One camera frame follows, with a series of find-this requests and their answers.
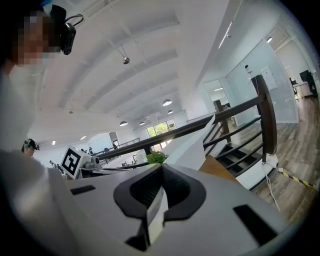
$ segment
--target stair step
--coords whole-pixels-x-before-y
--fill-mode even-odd
[[[226,151],[229,151],[231,149],[233,149],[234,147],[230,146],[230,145],[225,145],[225,147],[223,148],[223,150],[221,151],[221,153],[224,153]],[[246,152],[247,150],[244,148],[238,149],[233,151],[232,153],[228,154],[227,156],[229,158],[233,158],[233,161],[236,162],[237,160],[243,158],[245,155],[249,154],[250,152]],[[247,165],[252,164],[255,160],[257,159],[257,157],[251,155],[249,157],[247,157],[243,162],[247,163]]]
[[[228,157],[222,157],[221,159],[218,160],[218,162],[220,164],[222,164],[224,167],[228,167],[229,165],[232,165],[234,163],[234,161],[232,161],[230,158]],[[239,165],[235,165],[234,167],[232,167],[231,169],[229,169],[228,171],[233,172],[233,173],[239,173],[243,170],[243,168]]]

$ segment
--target caution tape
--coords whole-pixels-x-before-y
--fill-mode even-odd
[[[279,172],[279,173],[282,173],[284,176],[286,176],[286,177],[288,177],[288,178],[293,179],[293,180],[296,181],[296,182],[300,182],[300,183],[306,185],[308,188],[311,188],[311,189],[314,189],[315,191],[318,191],[316,185],[309,184],[308,182],[306,182],[306,181],[304,181],[304,180],[302,180],[302,179],[299,179],[299,178],[297,178],[297,177],[291,176],[291,175],[289,175],[289,174],[286,173],[286,172],[283,172],[283,171],[280,171],[280,170],[278,170],[278,172]]]

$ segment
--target window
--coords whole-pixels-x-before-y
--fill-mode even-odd
[[[146,129],[149,138],[177,129],[174,119],[170,119]]]
[[[170,119],[170,120],[158,123],[154,126],[151,126],[151,127],[147,128],[146,131],[148,132],[149,138],[151,138],[151,137],[172,131],[174,129],[177,129],[175,120]],[[162,142],[161,144],[154,145],[152,147],[152,150],[156,151],[156,152],[161,151],[162,149],[165,148],[166,145],[169,144],[170,141],[171,141],[171,139],[168,141]]]
[[[153,126],[147,128],[146,131],[147,131],[148,134],[149,134],[149,138],[154,137],[154,136],[157,136],[156,131],[155,131],[155,128],[154,128]]]

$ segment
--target black metal railing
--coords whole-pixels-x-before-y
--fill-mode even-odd
[[[216,105],[217,112],[215,113],[215,120],[208,134],[205,136],[203,140],[203,143],[204,143],[203,147],[206,150],[206,155],[208,155],[218,142],[221,142],[223,140],[227,140],[227,142],[230,142],[231,136],[243,131],[244,129],[253,125],[257,121],[260,121],[261,130],[258,133],[256,133],[254,136],[249,138],[247,141],[245,141],[241,145],[237,145],[235,148],[229,151],[223,152],[222,154],[216,157],[217,159],[219,159],[228,154],[231,154],[233,151],[244,147],[245,145],[247,145],[248,143],[256,139],[259,135],[262,135],[261,144],[259,144],[254,150],[246,154],[244,157],[242,157],[238,161],[233,162],[232,164],[227,166],[226,167],[227,169],[230,169],[233,166],[240,164],[241,162],[246,160],[246,158],[252,156],[261,148],[262,148],[262,155],[261,157],[258,157],[257,160],[254,161],[255,163],[257,163],[261,159],[263,162],[265,162],[267,153],[274,154],[276,150],[276,145],[277,145],[276,118],[275,118],[274,108],[273,108],[273,104],[271,101],[268,88],[266,86],[266,83],[262,75],[258,75],[254,77],[253,79],[251,79],[251,81],[256,89],[258,96],[242,104],[239,104],[237,106],[234,106],[222,111],[220,111],[221,107],[219,107],[219,104]],[[233,132],[229,132],[229,128],[226,120],[255,106],[257,107],[257,110],[260,116],[254,118],[250,122],[239,127],[237,130]],[[130,152],[138,151],[141,149],[144,149],[147,152],[150,150],[150,147],[156,144],[160,144],[167,140],[170,140],[170,139],[172,140],[204,128],[206,124],[212,119],[212,116],[213,115],[206,116],[205,118],[188,123],[187,125],[177,128],[175,130],[168,131],[166,133],[160,134],[155,137],[144,139],[134,144],[129,144],[127,146],[119,147],[118,149],[113,151],[101,153],[99,155],[99,159],[113,158],[113,157],[117,157]]]
[[[132,145],[134,143],[137,143],[139,141],[140,141],[140,138],[135,138],[135,139],[129,140],[129,141],[125,142],[125,143],[122,143],[122,144],[120,144],[118,146],[113,146],[113,147],[110,147],[110,148],[106,148],[106,149],[104,149],[104,150],[102,150],[100,152],[94,153],[94,154],[92,154],[92,156],[99,157],[100,164],[101,165],[105,165],[105,164],[110,163],[112,160],[117,159],[118,157],[120,157],[120,155],[115,155],[115,156],[111,156],[111,157],[102,157],[102,155],[104,153],[116,151],[119,148],[127,147],[127,146]]]

